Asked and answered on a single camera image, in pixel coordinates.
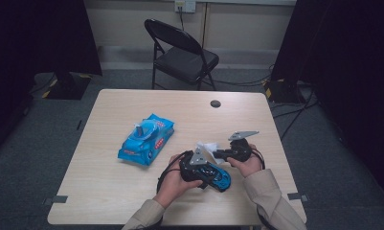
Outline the black folding chair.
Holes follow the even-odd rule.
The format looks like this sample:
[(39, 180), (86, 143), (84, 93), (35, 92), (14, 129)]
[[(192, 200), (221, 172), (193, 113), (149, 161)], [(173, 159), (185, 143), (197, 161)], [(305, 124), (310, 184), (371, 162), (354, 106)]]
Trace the black folding chair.
[(201, 84), (216, 90), (212, 71), (219, 56), (205, 50), (187, 32), (156, 19), (147, 19), (144, 26), (154, 42), (151, 88), (164, 88), (156, 82), (159, 70), (171, 77), (201, 89)]

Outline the white wet wipe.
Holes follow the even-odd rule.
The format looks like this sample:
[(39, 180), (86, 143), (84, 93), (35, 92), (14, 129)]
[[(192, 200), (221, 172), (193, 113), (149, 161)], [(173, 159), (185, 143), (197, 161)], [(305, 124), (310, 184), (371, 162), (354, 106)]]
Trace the white wet wipe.
[(196, 146), (200, 148), (206, 155), (209, 155), (210, 159), (217, 165), (224, 163), (223, 159), (215, 158), (214, 156), (214, 152), (218, 150), (218, 143), (203, 143), (199, 141)]

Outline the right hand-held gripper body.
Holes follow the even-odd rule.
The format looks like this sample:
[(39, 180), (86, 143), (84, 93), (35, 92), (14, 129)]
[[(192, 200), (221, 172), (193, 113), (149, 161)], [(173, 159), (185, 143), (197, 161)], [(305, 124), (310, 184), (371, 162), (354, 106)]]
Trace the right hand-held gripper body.
[(247, 161), (252, 154), (259, 156), (253, 152), (253, 149), (249, 146), (247, 137), (258, 134), (257, 131), (236, 131), (230, 138), (231, 155), (230, 158), (236, 159), (239, 162)]

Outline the blue toy car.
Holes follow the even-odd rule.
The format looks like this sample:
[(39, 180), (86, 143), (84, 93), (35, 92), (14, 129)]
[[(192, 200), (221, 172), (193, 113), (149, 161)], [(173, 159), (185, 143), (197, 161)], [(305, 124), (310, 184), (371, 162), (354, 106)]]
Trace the blue toy car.
[(202, 181), (201, 189), (211, 186), (222, 193), (231, 186), (231, 176), (212, 163), (197, 165), (192, 172), (198, 180)]

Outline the person's left hand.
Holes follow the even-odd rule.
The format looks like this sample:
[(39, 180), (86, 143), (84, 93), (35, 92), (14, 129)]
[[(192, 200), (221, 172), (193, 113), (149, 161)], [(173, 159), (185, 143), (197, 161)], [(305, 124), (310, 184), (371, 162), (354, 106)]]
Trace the person's left hand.
[(197, 188), (202, 184), (201, 180), (185, 181), (180, 172), (179, 154), (173, 155), (169, 160), (169, 169), (166, 171), (160, 189), (153, 198), (164, 209), (167, 209), (175, 199), (182, 196), (187, 190)]

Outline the black curtain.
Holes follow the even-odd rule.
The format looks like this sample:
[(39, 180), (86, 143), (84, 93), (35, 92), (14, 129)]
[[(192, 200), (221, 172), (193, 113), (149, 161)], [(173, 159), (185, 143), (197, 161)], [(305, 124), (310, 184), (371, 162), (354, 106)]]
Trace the black curtain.
[(102, 73), (84, 0), (0, 0), (0, 145), (39, 73)]
[(296, 0), (272, 78), (314, 85), (384, 191), (384, 0)]

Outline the blue wet wipes pack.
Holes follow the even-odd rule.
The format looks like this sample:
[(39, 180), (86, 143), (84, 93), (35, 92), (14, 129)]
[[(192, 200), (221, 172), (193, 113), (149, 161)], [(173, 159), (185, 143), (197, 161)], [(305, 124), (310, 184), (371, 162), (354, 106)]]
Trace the blue wet wipes pack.
[(151, 114), (134, 126), (119, 149), (118, 158), (149, 166), (173, 134), (173, 127), (173, 121)]

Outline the white wall power outlet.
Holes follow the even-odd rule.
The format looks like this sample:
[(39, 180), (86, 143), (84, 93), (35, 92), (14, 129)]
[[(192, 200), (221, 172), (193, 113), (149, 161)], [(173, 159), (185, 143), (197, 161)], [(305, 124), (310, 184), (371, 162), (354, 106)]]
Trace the white wall power outlet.
[(195, 13), (196, 2), (195, 0), (175, 0), (174, 10), (176, 12)]

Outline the grey tape strip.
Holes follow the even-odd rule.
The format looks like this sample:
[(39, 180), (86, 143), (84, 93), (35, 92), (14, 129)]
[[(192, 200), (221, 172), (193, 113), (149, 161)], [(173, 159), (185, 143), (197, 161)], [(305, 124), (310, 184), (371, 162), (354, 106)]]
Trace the grey tape strip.
[(53, 205), (54, 203), (66, 203), (68, 199), (67, 195), (54, 195), (43, 200), (44, 205)]
[(307, 195), (302, 195), (300, 193), (290, 193), (287, 194), (289, 200), (300, 200), (301, 202), (308, 202), (309, 197)]

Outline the black stand base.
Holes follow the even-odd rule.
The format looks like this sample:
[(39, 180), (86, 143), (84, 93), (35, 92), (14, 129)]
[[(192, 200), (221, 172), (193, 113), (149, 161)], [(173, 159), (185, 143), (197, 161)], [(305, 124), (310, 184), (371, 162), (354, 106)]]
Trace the black stand base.
[(42, 97), (49, 100), (80, 100), (90, 81), (88, 75), (56, 72), (56, 79)]
[(263, 84), (265, 96), (272, 103), (303, 104), (305, 98), (296, 83), (286, 80), (266, 80)]

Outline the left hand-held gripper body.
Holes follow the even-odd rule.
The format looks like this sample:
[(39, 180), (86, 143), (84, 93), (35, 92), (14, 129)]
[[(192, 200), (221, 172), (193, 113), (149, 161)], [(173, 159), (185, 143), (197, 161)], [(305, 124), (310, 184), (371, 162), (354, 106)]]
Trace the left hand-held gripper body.
[(207, 177), (203, 174), (202, 170), (207, 165), (208, 160), (202, 153), (201, 148), (185, 151), (179, 163), (181, 176), (187, 182), (201, 180), (205, 183)]

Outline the person's right hand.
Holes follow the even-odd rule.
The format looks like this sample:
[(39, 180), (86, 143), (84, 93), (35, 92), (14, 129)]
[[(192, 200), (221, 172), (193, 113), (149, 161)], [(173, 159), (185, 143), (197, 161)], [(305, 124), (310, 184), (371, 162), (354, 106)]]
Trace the person's right hand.
[(250, 148), (252, 149), (252, 153), (250, 155), (250, 158), (245, 162), (237, 161), (232, 157), (227, 158), (227, 161), (230, 163), (230, 165), (232, 167), (237, 168), (244, 178), (262, 170), (262, 163), (259, 158), (259, 151), (253, 144), (250, 144)]

